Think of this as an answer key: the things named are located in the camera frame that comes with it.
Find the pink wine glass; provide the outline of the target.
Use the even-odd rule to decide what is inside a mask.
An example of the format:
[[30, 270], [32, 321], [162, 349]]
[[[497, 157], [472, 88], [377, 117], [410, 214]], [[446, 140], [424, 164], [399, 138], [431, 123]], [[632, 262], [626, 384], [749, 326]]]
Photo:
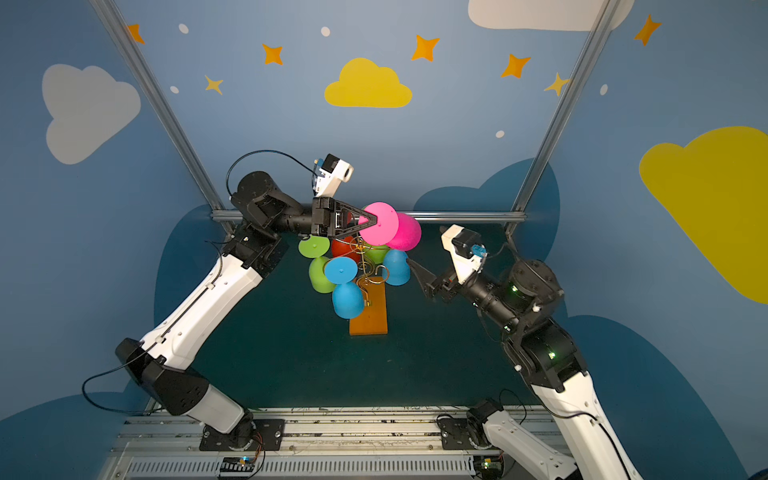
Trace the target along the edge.
[[363, 208], [363, 211], [376, 216], [376, 223], [360, 216], [359, 224], [362, 239], [372, 246], [388, 246], [400, 251], [414, 249], [422, 238], [420, 224], [411, 216], [397, 212], [391, 205], [375, 202]]

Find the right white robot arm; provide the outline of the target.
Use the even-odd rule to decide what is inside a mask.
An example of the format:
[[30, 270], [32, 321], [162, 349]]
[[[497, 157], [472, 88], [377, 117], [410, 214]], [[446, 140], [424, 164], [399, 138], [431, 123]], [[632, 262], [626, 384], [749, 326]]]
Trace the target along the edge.
[[477, 269], [460, 282], [454, 270], [436, 276], [415, 261], [408, 265], [426, 297], [460, 295], [500, 327], [505, 355], [554, 418], [569, 452], [544, 443], [493, 400], [468, 414], [481, 441], [535, 479], [640, 478], [598, 400], [581, 351], [552, 317], [564, 292], [546, 264], [519, 259], [503, 282]]

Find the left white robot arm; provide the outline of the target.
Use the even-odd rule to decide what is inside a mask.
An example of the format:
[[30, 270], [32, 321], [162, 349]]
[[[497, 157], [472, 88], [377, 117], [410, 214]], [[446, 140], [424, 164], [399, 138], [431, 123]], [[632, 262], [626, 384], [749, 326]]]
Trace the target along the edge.
[[334, 199], [353, 169], [320, 169], [315, 196], [304, 206], [271, 176], [242, 178], [230, 199], [242, 215], [217, 264], [193, 292], [139, 340], [124, 339], [115, 354], [134, 382], [175, 416], [186, 415], [227, 435], [249, 428], [244, 407], [196, 373], [191, 365], [229, 312], [277, 266], [286, 252], [282, 233], [343, 238], [377, 224], [375, 215]]

